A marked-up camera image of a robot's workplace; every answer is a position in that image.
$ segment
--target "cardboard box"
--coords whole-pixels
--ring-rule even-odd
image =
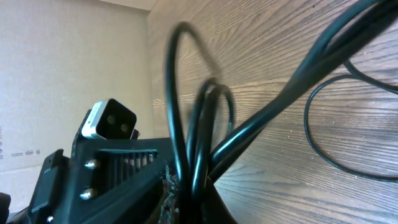
[[[0,3],[0,192],[30,202],[43,159],[70,156],[96,101],[115,98],[153,137],[146,11],[92,1]]]

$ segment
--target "black cable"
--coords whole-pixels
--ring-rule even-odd
[[[345,25],[362,13],[363,15],[357,21],[352,22],[350,27],[335,38],[336,34]],[[216,110],[212,106],[215,105],[221,94],[225,95],[229,107],[229,130],[231,130],[234,121],[232,94],[228,87],[218,83],[220,69],[210,57],[206,48],[204,48],[197,33],[188,23],[181,22],[172,32],[165,66],[167,115],[170,137],[174,145],[175,166],[180,184],[181,208],[187,210],[190,202],[198,202],[199,198],[203,196],[206,183],[206,178],[204,177],[207,173],[209,173],[208,177],[213,182],[216,182],[249,147],[250,143],[255,140],[270,120],[339,65],[344,62],[348,64],[349,62],[347,61],[352,55],[387,29],[397,17],[398,1],[396,0],[360,0],[354,3],[320,35],[278,96],[235,130],[228,132],[228,135],[216,146],[210,156],[208,155],[211,147],[210,133],[212,131],[210,130],[213,129],[212,124],[214,124]],[[213,78],[205,82],[196,98],[190,119],[187,148],[185,148],[182,132],[175,75],[178,43],[181,34],[184,32],[188,32],[193,37],[202,57],[211,68],[213,74]],[[356,71],[354,73],[357,76],[361,75],[367,82],[375,83],[370,77],[366,78],[363,74]],[[384,89],[386,88],[393,90],[391,86],[384,86]],[[202,123],[201,118],[212,118],[212,121],[204,121]],[[182,222],[187,220],[187,217],[182,217]]]
[[[343,164],[340,164],[339,162],[335,161],[332,157],[326,155],[320,148],[319,146],[317,146],[317,144],[314,142],[311,132],[310,132],[310,127],[309,127],[309,123],[308,123],[308,116],[309,116],[309,111],[310,111],[310,106],[311,106],[311,102],[313,100],[313,98],[315,97],[315,95],[322,90],[324,87],[338,81],[338,80],[342,80],[342,79],[346,79],[346,78],[350,78],[350,79],[355,79],[355,80],[361,80],[358,77],[355,77],[353,75],[340,75],[337,76],[335,78],[331,78],[327,81],[325,81],[324,83],[322,83],[321,85],[319,85],[310,95],[310,97],[307,100],[307,103],[305,104],[305,109],[304,109],[304,130],[305,130],[305,135],[307,137],[308,142],[310,143],[312,149],[325,161],[327,161],[329,164],[333,165],[334,167],[336,167],[337,169],[340,169],[344,172],[347,172],[349,174],[353,174],[353,175],[357,175],[358,177],[364,177],[364,178],[368,178],[368,179],[372,179],[372,180],[381,180],[381,181],[389,181],[389,182],[396,182],[398,181],[398,177],[392,177],[392,176],[383,176],[383,175],[376,175],[376,174],[370,174],[370,173],[366,173],[366,172],[361,172],[358,170],[354,170],[352,168],[349,168],[347,166],[344,166]]]
[[[208,161],[211,149],[211,140],[213,137],[213,127],[216,118],[218,98],[221,95],[219,88],[214,88],[208,94],[206,102],[203,106],[203,115],[199,124],[197,153],[195,156],[195,164],[192,176],[192,201],[196,204],[200,203],[203,192],[205,190]]]
[[[378,34],[390,26],[398,16],[397,7],[389,8],[389,13],[378,17],[375,21],[366,24],[362,30],[331,54],[323,52],[318,62],[310,68],[304,70],[299,76],[291,78],[285,88],[268,105],[263,107],[256,114],[251,116],[243,124],[237,127],[226,139],[224,139],[211,153],[211,167],[217,168],[218,164],[226,158],[228,154],[242,153],[239,148],[247,139],[251,139],[255,133],[262,130],[264,126],[275,118],[286,107],[303,95],[314,84],[336,69],[343,62],[369,43]]]

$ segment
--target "cable bundle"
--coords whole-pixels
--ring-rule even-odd
[[[310,95],[307,101],[304,114],[307,139],[322,158],[345,172],[375,180],[397,181],[398,177],[367,174],[335,162],[316,147],[308,128],[308,111],[313,97],[323,87],[337,80],[355,78],[395,94],[398,93],[398,87],[381,83],[366,76],[348,60],[387,29],[397,17],[398,1],[396,0],[362,0],[354,3],[320,34],[278,96],[234,130],[234,105],[230,90],[227,86],[219,84],[217,77],[207,80],[195,100],[189,123],[187,143],[183,138],[175,74],[177,47],[181,34],[187,32],[193,37],[215,76],[218,74],[219,68],[204,48],[198,34],[188,23],[181,22],[172,32],[167,49],[165,82],[169,131],[174,144],[175,166],[180,183],[182,208],[184,208],[184,204],[193,205],[196,208],[201,203],[206,188],[206,180],[217,181],[255,140],[270,120],[342,63],[352,75],[342,75],[326,81]],[[211,150],[216,105],[221,95],[224,95],[228,102],[229,134]]]

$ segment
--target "wood grain surface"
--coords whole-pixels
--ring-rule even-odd
[[[289,80],[319,33],[355,1],[159,0],[148,17],[155,134],[168,136],[164,97],[166,41],[178,21],[196,26],[234,94],[238,124]],[[363,72],[398,85],[398,23],[358,52]],[[346,73],[336,69],[326,79]],[[178,61],[184,126],[210,73],[189,37]],[[309,146],[303,130],[310,91],[288,107],[216,183],[240,223],[398,223],[398,184],[341,172]],[[398,96],[358,80],[322,90],[310,109],[317,144],[336,160],[398,175]]]

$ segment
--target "wooden wall panel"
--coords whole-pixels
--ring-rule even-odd
[[[354,1],[159,0],[148,17],[155,133],[168,136],[165,47],[178,21],[200,31],[235,97],[238,123],[272,100],[319,33]],[[372,77],[398,84],[398,23],[352,58]],[[329,79],[346,73],[336,69]],[[209,71],[189,37],[178,61],[184,126]],[[335,169],[309,146],[303,130],[306,93],[269,123],[217,188],[241,223],[394,223],[398,185]],[[355,169],[398,175],[398,97],[357,80],[325,88],[313,101],[316,142]]]

